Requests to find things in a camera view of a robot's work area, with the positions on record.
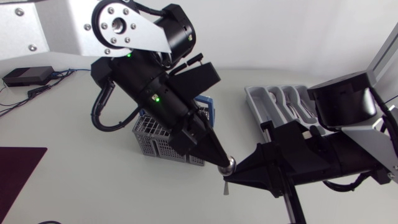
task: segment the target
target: blue plastic handle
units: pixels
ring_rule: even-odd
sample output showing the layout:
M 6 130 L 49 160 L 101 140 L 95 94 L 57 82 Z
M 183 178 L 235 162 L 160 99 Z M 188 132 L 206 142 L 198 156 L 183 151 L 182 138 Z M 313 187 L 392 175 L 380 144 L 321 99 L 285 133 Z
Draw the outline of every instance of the blue plastic handle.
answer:
M 195 97 L 195 100 L 197 102 L 207 104 L 207 107 L 209 109 L 209 122 L 210 122 L 211 127 L 214 127 L 216 111 L 214 109 L 213 99 L 211 99 L 210 97 L 207 97 L 207 96 L 199 95 L 199 96 Z

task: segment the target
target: black device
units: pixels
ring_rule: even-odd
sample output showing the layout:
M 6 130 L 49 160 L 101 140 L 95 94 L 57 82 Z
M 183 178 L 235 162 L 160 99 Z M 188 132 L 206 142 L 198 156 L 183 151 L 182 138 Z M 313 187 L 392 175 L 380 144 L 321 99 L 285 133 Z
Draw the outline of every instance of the black device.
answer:
M 374 97 L 386 115 L 383 119 L 391 123 L 387 128 L 397 149 L 396 122 L 370 84 L 370 75 L 372 71 L 352 73 L 308 89 L 310 99 L 315 101 L 320 124 L 333 131 L 332 134 L 322 136 L 315 126 L 307 129 L 297 121 L 277 128 L 272 121 L 262 123 L 261 129 L 268 131 L 271 142 L 258 144 L 254 153 L 224 180 L 268 190 L 275 198 L 283 196 L 290 221 L 296 224 L 306 221 L 295 185 L 323 181 L 332 190 L 349 192 L 368 177 L 379 184 L 389 183 L 390 171 L 340 130 L 342 126 L 375 116 Z M 360 175 L 352 184 L 327 181 L 353 174 Z
M 54 69 L 51 66 L 16 68 L 2 80 L 11 86 L 46 85 L 51 80 Z
M 102 91 L 91 112 L 92 122 L 101 131 L 115 131 L 127 125 L 140 109 L 145 109 L 170 133 L 169 144 L 179 154 L 189 154 L 227 167 L 226 153 L 193 100 L 220 78 L 211 63 L 176 74 L 182 69 L 172 69 L 196 43 L 195 30 L 178 5 L 170 4 L 156 14 L 162 15 L 155 24 L 164 29 L 171 54 L 136 49 L 125 57 L 103 57 L 94 62 L 91 76 Z M 201 54 L 194 57 L 187 65 L 184 64 L 184 68 L 202 58 Z M 113 82 L 137 102 L 138 107 L 125 121 L 109 127 L 101 124 L 100 114 L 115 87 Z

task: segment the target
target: metal bracket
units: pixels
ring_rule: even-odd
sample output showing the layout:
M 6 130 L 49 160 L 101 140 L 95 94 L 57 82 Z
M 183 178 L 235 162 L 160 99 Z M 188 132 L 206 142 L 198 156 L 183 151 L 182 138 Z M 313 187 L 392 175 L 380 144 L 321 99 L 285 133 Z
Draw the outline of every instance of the metal bracket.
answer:
M 98 29 L 115 47 L 171 53 L 161 27 L 145 19 L 126 5 L 111 3 L 99 13 Z

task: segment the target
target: metal screw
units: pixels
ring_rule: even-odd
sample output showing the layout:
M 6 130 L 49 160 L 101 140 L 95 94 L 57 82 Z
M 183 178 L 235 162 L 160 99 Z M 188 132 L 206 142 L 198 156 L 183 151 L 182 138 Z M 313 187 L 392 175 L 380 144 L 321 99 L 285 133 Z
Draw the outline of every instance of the metal screw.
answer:
M 34 45 L 34 44 L 30 44 L 30 45 L 28 46 L 28 48 L 29 48 L 30 51 L 36 51 L 36 50 L 37 50 L 37 47 L 36 47 L 36 45 Z
M 113 14 L 113 13 L 114 13 L 114 9 L 113 9 L 112 7 L 109 7 L 109 8 L 108 8 L 108 13 L 109 13 L 109 14 Z
M 17 8 L 15 10 L 15 14 L 17 14 L 18 16 L 23 16 L 25 12 L 21 8 Z
M 396 177 L 393 173 L 388 173 L 387 176 L 390 179 L 394 179 Z
M 91 30 L 91 25 L 90 24 L 85 24 L 85 30 L 87 30 L 87 31 Z
M 101 24 L 101 28 L 102 28 L 102 29 L 107 29 L 107 28 L 108 28 L 108 25 L 107 25 L 106 23 L 102 23 L 102 24 Z

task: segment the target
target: robotic arm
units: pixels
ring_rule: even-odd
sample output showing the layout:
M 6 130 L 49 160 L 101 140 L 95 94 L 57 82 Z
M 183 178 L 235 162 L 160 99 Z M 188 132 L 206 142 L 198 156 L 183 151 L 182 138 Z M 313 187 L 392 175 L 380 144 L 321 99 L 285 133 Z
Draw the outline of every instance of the robotic arm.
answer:
M 325 184 L 349 191 L 369 176 L 380 184 L 398 181 L 394 178 L 398 175 L 398 110 L 387 108 L 374 91 L 372 70 L 309 89 L 319 122 L 332 134 L 322 136 L 317 128 L 307 129 L 296 121 L 276 128 L 272 122 L 264 123 L 262 129 L 272 141 L 258 144 L 236 166 L 193 100 L 220 81 L 212 64 L 182 71 L 199 62 L 200 54 L 176 67 L 196 42 L 192 23 L 180 6 L 171 4 L 156 11 L 132 0 L 0 3 L 5 3 L 0 5 L 0 29 L 12 30 L 3 34 L 7 44 L 3 44 L 0 59 L 48 51 L 101 57 L 91 69 L 101 88 L 91 112 L 96 128 L 123 128 L 143 108 L 170 132 L 169 144 L 178 153 L 218 165 L 227 182 L 284 196 L 292 223 L 305 223 L 295 185 L 352 174 L 361 175 L 351 185 Z M 140 11 L 159 19 L 152 23 Z M 379 56 L 378 61 L 383 62 L 385 55 Z M 104 126 L 100 114 L 115 84 L 138 107 L 125 121 Z M 375 129 L 381 122 L 389 136 Z

